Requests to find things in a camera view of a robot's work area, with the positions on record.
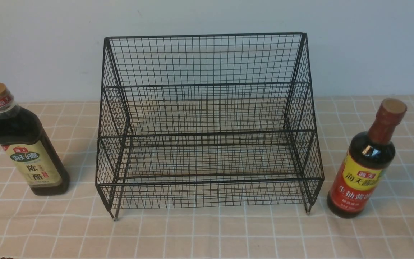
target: black wire rack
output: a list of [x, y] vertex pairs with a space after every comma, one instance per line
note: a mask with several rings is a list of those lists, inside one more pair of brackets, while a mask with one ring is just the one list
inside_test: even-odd
[[305, 33], [105, 38], [96, 186], [123, 208], [303, 203], [324, 180]]

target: white wall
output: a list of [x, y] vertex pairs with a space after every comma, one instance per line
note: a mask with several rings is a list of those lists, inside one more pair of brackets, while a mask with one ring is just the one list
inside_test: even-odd
[[0, 82], [98, 100], [105, 36], [308, 33], [315, 95], [414, 93], [414, 0], [0, 0]]

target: red label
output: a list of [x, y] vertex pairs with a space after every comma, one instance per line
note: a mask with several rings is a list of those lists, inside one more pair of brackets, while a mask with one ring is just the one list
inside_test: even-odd
[[376, 176], [376, 174], [372, 174], [367, 171], [359, 171], [357, 175], [363, 178], [367, 178], [367, 179], [375, 179], [375, 176]]
[[378, 185], [380, 176], [381, 170], [365, 168], [348, 154], [330, 189], [332, 202], [347, 212], [363, 210]]
[[0, 108], [7, 105], [8, 103], [10, 103], [10, 101], [12, 101], [12, 98], [10, 97], [10, 95], [6, 95], [0, 98]]
[[25, 147], [21, 147], [21, 146], [14, 147], [13, 151], [15, 153], [28, 153], [28, 149], [26, 149]]

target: bottle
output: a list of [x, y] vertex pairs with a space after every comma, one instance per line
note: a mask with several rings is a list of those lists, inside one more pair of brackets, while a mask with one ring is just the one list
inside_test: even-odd
[[352, 139], [347, 155], [327, 195], [328, 208], [341, 218], [358, 216], [394, 159], [394, 129], [404, 118], [407, 105], [386, 98], [368, 131]]
[[3, 83], [0, 83], [0, 145], [35, 195], [59, 195], [68, 190], [69, 174], [41, 121], [17, 105]]

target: bottle neck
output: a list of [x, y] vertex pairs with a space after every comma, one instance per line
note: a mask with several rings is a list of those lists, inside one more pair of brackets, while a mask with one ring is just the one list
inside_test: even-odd
[[20, 111], [20, 106], [15, 101], [10, 101], [7, 105], [0, 108], [0, 119], [10, 118]]
[[387, 145], [391, 142], [396, 126], [376, 119], [368, 130], [367, 136], [374, 143]]

